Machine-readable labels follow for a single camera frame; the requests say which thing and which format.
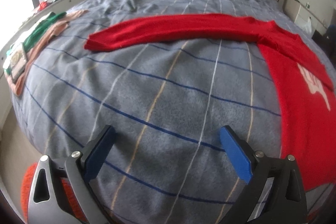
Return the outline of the red item on bench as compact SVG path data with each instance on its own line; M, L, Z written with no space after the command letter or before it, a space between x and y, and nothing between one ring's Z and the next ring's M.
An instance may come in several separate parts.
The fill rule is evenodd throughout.
M44 10L45 8L47 8L51 3L50 2L47 2L47 1L43 1L39 4L38 6L38 11L42 11Z

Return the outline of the red knit sweater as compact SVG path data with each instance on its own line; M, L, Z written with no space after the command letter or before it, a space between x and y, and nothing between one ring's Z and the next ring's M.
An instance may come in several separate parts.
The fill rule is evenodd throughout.
M305 190L335 180L335 93L325 66L301 37L274 21L227 14L150 16L90 34L84 48L109 52L145 43L190 39L255 43L276 87L283 156L297 159Z

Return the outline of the green folded garment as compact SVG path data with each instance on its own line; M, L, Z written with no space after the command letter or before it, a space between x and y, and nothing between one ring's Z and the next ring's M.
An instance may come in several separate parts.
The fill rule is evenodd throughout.
M4 72L8 76L10 76L10 68L9 68L9 55L16 50L24 50L27 54L30 50L33 49L33 47L37 44L37 42L40 40L40 38L43 36L43 34L52 26L54 23L56 23L58 20L64 18L66 16L66 12L61 12L56 14L55 12L50 12L49 15L38 21L34 26L32 30L28 30L24 32L16 42L14 42L10 49L6 52L6 59L3 64Z

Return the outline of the white plastic bag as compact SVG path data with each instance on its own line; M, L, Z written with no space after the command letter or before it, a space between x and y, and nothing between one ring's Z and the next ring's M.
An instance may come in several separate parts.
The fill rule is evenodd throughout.
M313 33L313 26L311 23L311 18L308 17L307 20L302 19L301 17L297 18L297 25L301 28L304 32L306 32L309 36Z

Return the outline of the white bedside cabinet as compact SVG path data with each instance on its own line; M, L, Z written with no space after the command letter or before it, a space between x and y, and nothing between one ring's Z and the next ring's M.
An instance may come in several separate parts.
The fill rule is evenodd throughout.
M311 36L308 35L309 37L312 37L315 31L323 35L327 30L327 27L323 24L323 22L320 21L308 8L301 4L299 0L284 0L283 11L296 26L298 26L298 17L301 17L304 20L307 20L308 17L310 17L313 26L313 33Z

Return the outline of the patterned folded garment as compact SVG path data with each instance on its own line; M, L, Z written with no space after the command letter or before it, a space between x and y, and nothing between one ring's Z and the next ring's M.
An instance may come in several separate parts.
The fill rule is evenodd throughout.
M10 75L13 83L16 83L19 76L24 72L26 64L27 64L27 57L24 50L16 50L13 51L9 55L9 68L10 68Z

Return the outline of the orange fuzzy sleeve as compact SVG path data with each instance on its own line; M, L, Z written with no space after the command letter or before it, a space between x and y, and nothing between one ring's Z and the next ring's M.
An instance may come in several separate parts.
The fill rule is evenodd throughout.
M36 171L37 165L38 163L35 162L28 167L28 169L25 172L25 175L23 176L21 184L21 208L23 210L24 219L26 221L28 220L30 190L31 185L33 183L34 173ZM70 183L68 182L68 180L63 178L62 185L68 198L68 201L70 202L71 209L75 214L75 217L83 222L86 222L87 219L82 209L80 208L78 201L76 200L76 197L74 195L72 188L70 187Z

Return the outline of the blue plaid bed cover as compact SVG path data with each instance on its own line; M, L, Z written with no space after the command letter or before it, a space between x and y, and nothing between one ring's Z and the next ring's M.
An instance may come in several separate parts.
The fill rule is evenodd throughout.
M229 125L254 149L281 153L276 88L258 47L213 39L141 44L107 53L86 38L124 20L223 13L274 20L299 34L331 79L335 68L276 0L86 0L34 61L18 123L32 145L68 156L110 124L118 133L94 192L124 223L217 223L244 187L221 149Z

